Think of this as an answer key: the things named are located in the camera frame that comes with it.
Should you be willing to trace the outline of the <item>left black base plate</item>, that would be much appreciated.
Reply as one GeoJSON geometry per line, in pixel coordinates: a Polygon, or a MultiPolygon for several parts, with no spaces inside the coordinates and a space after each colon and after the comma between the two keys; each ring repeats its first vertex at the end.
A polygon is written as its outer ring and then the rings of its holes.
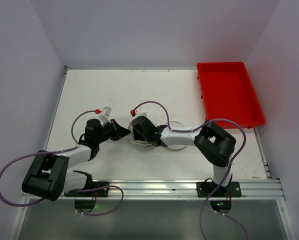
{"type": "Polygon", "coordinates": [[[74,198],[107,198],[109,193],[109,182],[93,181],[84,189],[71,190],[64,194],[65,197],[74,198]]]}

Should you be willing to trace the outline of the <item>red plastic tray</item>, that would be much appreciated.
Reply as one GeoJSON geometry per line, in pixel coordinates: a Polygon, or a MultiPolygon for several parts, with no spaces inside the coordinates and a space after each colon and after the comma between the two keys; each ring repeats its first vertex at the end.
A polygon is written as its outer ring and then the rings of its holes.
{"type": "Polygon", "coordinates": [[[265,124],[243,62],[199,62],[196,67],[207,120],[228,119],[248,129],[265,124]]]}

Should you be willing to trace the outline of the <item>aluminium mounting rail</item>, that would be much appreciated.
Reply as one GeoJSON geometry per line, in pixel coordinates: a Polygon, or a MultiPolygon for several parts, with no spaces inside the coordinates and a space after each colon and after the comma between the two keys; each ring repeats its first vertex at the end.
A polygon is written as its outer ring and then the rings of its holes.
{"type": "MultiPolygon", "coordinates": [[[[107,197],[100,200],[119,200],[123,192],[124,200],[204,200],[199,197],[198,180],[108,180],[107,197]]],[[[222,197],[210,197],[210,201],[220,200],[283,200],[285,198],[279,180],[238,180],[239,186],[222,197]]]]}

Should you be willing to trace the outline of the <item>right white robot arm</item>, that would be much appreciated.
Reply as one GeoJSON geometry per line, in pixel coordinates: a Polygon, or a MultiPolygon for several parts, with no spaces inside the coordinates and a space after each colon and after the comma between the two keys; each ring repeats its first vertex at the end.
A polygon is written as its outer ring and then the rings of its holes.
{"type": "Polygon", "coordinates": [[[213,165],[212,190],[217,196],[230,191],[232,174],[228,171],[236,139],[217,125],[210,122],[200,130],[186,128],[170,130],[167,125],[155,126],[147,117],[139,116],[131,122],[137,140],[154,147],[193,146],[213,165]]]}

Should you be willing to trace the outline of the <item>white mesh laundry bag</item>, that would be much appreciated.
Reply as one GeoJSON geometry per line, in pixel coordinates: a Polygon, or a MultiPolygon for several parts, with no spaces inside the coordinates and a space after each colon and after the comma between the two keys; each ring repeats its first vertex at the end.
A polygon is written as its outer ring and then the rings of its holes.
{"type": "MultiPolygon", "coordinates": [[[[137,150],[146,152],[151,151],[155,148],[152,144],[150,144],[147,141],[143,140],[136,140],[134,137],[134,128],[132,126],[132,122],[130,122],[128,129],[131,131],[131,133],[128,135],[129,141],[132,146],[134,146],[137,150]]],[[[181,151],[182,149],[187,147],[188,138],[185,137],[185,139],[182,139],[183,135],[181,135],[179,132],[172,133],[169,130],[169,134],[163,134],[162,135],[162,142],[166,144],[166,147],[170,151],[181,151]]]]}

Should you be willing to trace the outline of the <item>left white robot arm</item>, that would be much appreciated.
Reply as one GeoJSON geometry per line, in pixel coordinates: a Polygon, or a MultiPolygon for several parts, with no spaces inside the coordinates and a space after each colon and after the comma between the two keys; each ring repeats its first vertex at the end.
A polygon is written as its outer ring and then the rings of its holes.
{"type": "Polygon", "coordinates": [[[68,169],[93,160],[101,143],[118,141],[130,133],[129,129],[120,126],[114,119],[104,124],[95,118],[88,120],[84,134],[74,149],[60,153],[40,151],[36,154],[22,182],[22,191],[50,201],[57,200],[63,192],[89,196],[94,189],[92,175],[68,169]]]}

